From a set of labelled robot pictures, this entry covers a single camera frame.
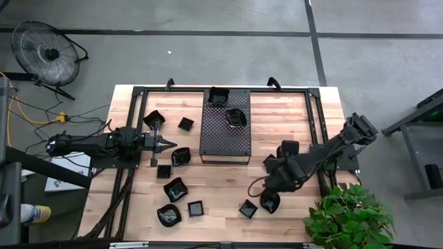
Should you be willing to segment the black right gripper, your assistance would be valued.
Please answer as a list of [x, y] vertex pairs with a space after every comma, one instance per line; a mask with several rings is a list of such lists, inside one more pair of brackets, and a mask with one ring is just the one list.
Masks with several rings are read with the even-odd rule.
[[311, 177], [311, 156], [299, 153], [299, 142], [283, 140], [277, 156], [268, 159], [268, 190], [295, 192]]

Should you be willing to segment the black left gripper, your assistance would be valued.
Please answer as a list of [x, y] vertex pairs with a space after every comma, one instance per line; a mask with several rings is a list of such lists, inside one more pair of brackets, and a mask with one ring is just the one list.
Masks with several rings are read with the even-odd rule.
[[158, 165], [157, 154], [160, 153], [160, 140], [161, 140], [161, 152], [167, 149], [171, 149], [177, 146], [175, 142], [166, 140], [163, 136], [159, 135], [159, 131], [162, 125], [161, 120], [144, 120], [144, 123], [150, 128], [150, 132], [145, 134], [144, 149], [152, 152], [150, 159], [150, 166], [156, 167]]

